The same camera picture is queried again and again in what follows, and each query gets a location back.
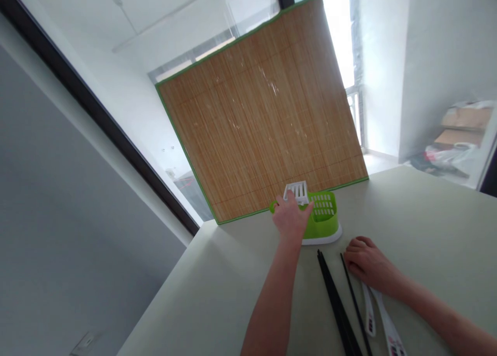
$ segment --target chopstick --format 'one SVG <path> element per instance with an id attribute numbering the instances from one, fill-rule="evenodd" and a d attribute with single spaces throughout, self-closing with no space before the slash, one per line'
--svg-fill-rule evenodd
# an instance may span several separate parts
<path id="1" fill-rule="evenodd" d="M 373 353 L 371 352 L 371 347 L 369 345 L 368 335 L 366 334 L 364 323 L 362 322 L 361 313 L 359 312 L 356 296 L 354 294 L 354 290 L 352 289 L 352 284 L 350 282 L 350 277 L 348 276 L 347 266 L 345 265 L 345 260 L 343 259 L 342 253 L 340 253 L 340 257 L 342 258 L 343 269 L 345 270 L 345 275 L 347 276 L 348 288 L 350 289 L 352 300 L 354 301 L 354 307 L 356 309 L 357 318 L 359 319 L 359 325 L 361 326 L 362 337 L 364 338 L 364 343 L 366 344 L 366 351 L 368 352 L 368 356 L 373 356 Z"/>
<path id="2" fill-rule="evenodd" d="M 347 356 L 362 356 L 361 349 L 359 348 L 356 336 L 354 335 L 354 331 L 352 330 L 348 320 L 347 313 L 345 312 L 345 308 L 343 307 L 340 296 L 338 295 L 337 288 L 333 282 L 333 278 L 331 277 L 325 257 L 319 250 L 317 251 L 317 259 L 321 267 L 321 273 L 323 274 L 326 290 L 328 291 L 328 296 L 330 298 L 331 307 L 333 308 L 333 314 L 335 321 L 337 322 L 345 354 Z"/>

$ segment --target wrist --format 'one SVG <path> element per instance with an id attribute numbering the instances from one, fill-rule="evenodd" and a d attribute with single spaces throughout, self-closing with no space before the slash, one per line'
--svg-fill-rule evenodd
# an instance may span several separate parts
<path id="1" fill-rule="evenodd" d="M 280 243 L 278 244 L 279 249 L 286 251 L 300 251 L 302 246 L 302 238 L 298 239 L 295 237 L 280 236 Z"/>

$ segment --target table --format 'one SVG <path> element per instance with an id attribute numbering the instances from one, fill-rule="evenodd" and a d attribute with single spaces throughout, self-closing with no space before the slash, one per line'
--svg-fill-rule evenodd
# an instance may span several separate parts
<path id="1" fill-rule="evenodd" d="M 319 248 L 366 355 L 339 253 L 358 235 L 373 239 L 404 273 L 497 336 L 497 199 L 412 168 L 397 167 L 335 192 L 343 236 Z M 270 213 L 206 222 L 152 301 L 119 356 L 237 355 L 278 244 Z M 302 247 L 289 355 L 342 355 L 317 247 Z M 352 278 L 361 313 L 360 283 Z M 385 297 L 410 355 L 450 354 L 414 312 Z M 386 355 L 375 307 L 374 355 Z"/>

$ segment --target bamboo mat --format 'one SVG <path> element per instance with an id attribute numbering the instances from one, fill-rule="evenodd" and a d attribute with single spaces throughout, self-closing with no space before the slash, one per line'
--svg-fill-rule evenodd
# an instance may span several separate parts
<path id="1" fill-rule="evenodd" d="M 308 0 L 157 85 L 218 223 L 368 173 L 322 0 Z"/>

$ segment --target green mat border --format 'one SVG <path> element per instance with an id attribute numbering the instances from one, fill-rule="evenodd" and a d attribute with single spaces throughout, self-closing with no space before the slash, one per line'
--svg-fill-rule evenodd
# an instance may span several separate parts
<path id="1" fill-rule="evenodd" d="M 190 165 L 190 167 L 192 168 L 192 172 L 193 172 L 193 175 L 195 176 L 195 179 L 197 180 L 197 183 L 198 185 L 200 186 L 200 190 L 202 191 L 202 194 L 203 194 L 203 197 L 206 199 L 206 202 L 207 202 L 207 205 L 209 206 L 209 209 L 211 210 L 211 213 L 212 215 L 214 216 L 214 220 L 216 221 L 217 225 L 222 225 L 222 224 L 226 224 L 226 223 L 229 223 L 231 221 L 235 221 L 235 220 L 239 220 L 239 219 L 243 219 L 243 218 L 246 218 L 248 216 L 252 216 L 252 215 L 256 215 L 258 213 L 261 213 L 261 212 L 264 212 L 264 211 L 268 211 L 269 210 L 269 206 L 266 207 L 266 208 L 263 208 L 259 211 L 255 211 L 255 212 L 252 212 L 252 213 L 248 213 L 247 215 L 243 215 L 243 216 L 239 216 L 237 218 L 234 218 L 234 219 L 230 219 L 230 220 L 226 220 L 226 221 L 221 221 L 219 222 L 218 219 L 217 219 L 217 216 L 216 216 L 216 213 L 214 212 L 214 210 L 212 209 L 212 206 L 211 206 L 211 203 L 209 202 L 209 199 L 207 198 L 206 196 L 206 192 L 204 191 L 203 189 L 203 186 L 202 186 L 202 183 L 199 181 L 198 179 L 198 176 L 197 176 L 197 171 L 195 171 L 195 168 L 190 160 L 190 156 L 188 155 L 188 151 L 185 149 L 185 146 L 183 145 L 183 141 L 180 137 L 180 135 L 178 134 L 178 130 L 176 129 L 176 125 L 174 124 L 172 118 L 171 118 L 171 114 L 169 113 L 168 109 L 167 109 L 167 106 L 166 106 L 166 102 L 164 101 L 164 99 L 162 98 L 162 95 L 160 93 L 160 90 L 159 90 L 159 87 L 169 81 L 169 80 L 172 80 L 178 76 L 180 76 L 182 73 L 185 73 L 187 72 L 189 69 L 195 67 L 195 66 L 198 66 L 200 63 L 208 60 L 210 57 L 213 57 L 215 56 L 216 54 L 218 53 L 221 53 L 222 51 L 228 49 L 229 47 L 232 47 L 233 45 L 237 44 L 238 42 L 242 41 L 243 39 L 251 36 L 252 34 L 254 34 L 255 32 L 257 32 L 258 30 L 260 30 L 261 28 L 269 25 L 270 23 L 278 20 L 283 14 L 285 13 L 288 13 L 289 11 L 292 11 L 293 9 L 299 7 L 299 6 L 302 6 L 306 3 L 308 3 L 309 1 L 313 1 L 313 0 L 302 0 L 296 4 L 293 4 L 292 6 L 290 6 L 289 8 L 286 8 L 284 10 L 280 10 L 280 12 L 278 14 L 276 14 L 273 18 L 271 18 L 270 20 L 268 20 L 267 22 L 264 22 L 262 23 L 261 25 L 259 25 L 258 27 L 254 28 L 253 30 L 251 30 L 250 32 L 247 32 L 245 35 L 243 36 L 240 36 L 239 38 L 237 38 L 235 41 L 232 41 L 230 42 L 228 45 L 216 50 L 215 52 L 213 52 L 212 54 L 209 54 L 207 57 L 201 59 L 200 61 L 198 62 L 195 62 L 193 64 L 191 64 L 190 66 L 188 66 L 187 68 L 184 68 L 183 70 L 179 71 L 177 74 L 174 74 L 170 77 L 168 77 L 167 79 L 164 79 L 164 80 L 161 80 L 160 82 L 156 83 L 155 84 L 155 90 L 157 91 L 157 94 L 159 95 L 159 98 L 160 98 L 160 101 L 162 102 L 162 105 L 164 107 L 164 110 L 166 111 L 166 114 L 169 118 L 169 121 L 171 122 L 171 125 L 172 125 L 172 128 L 174 129 L 174 132 L 176 133 L 176 137 L 178 138 L 178 141 L 180 142 L 180 145 L 181 145 L 181 148 L 183 149 L 183 152 L 185 153 L 185 156 L 186 156 L 186 159 L 188 160 L 188 164 Z M 334 187 L 334 188 L 330 188 L 330 189 L 327 189 L 327 190 L 324 190 L 324 191 L 333 191 L 333 190 L 337 190 L 337 189 L 340 189 L 340 188 L 343 188 L 343 187 L 346 187 L 346 186 L 349 186 L 349 185 L 353 185 L 355 183 L 358 183 L 358 182 L 363 182 L 363 181 L 366 181 L 366 180 L 369 180 L 369 176 L 366 176 L 366 177 L 363 177 L 361 179 L 358 179 L 358 180 L 355 180 L 355 181 L 351 181 L 351 182 L 348 182 L 346 184 L 343 184 L 343 185 L 339 185 L 337 187 Z"/>

